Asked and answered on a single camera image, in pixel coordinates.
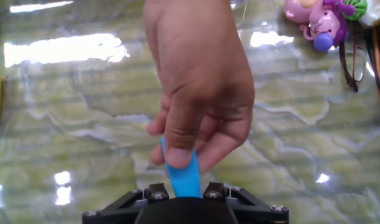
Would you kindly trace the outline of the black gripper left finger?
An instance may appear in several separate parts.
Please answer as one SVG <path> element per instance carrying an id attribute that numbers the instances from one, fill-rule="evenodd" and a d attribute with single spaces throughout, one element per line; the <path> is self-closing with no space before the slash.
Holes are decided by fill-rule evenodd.
<path id="1" fill-rule="evenodd" d="M 89 210 L 82 215 L 82 224 L 134 224 L 140 211 L 153 203 L 169 199 L 163 183 L 134 189 L 102 210 Z"/>

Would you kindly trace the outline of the person left hand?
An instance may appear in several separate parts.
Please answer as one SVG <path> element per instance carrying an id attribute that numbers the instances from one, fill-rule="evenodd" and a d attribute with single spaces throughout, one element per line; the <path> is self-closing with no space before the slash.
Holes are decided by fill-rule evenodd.
<path id="1" fill-rule="evenodd" d="M 228 0 L 147 0 L 144 29 L 162 85 L 148 125 L 157 165 L 209 171 L 248 137 L 254 81 Z"/>

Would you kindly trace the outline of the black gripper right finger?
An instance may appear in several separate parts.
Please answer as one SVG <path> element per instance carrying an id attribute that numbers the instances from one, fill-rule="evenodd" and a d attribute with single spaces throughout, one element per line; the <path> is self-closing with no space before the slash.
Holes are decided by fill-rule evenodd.
<path id="1" fill-rule="evenodd" d="M 289 209 L 283 205 L 268 205 L 242 187 L 227 187 L 210 182 L 203 199 L 227 205 L 240 223 L 289 224 Z"/>

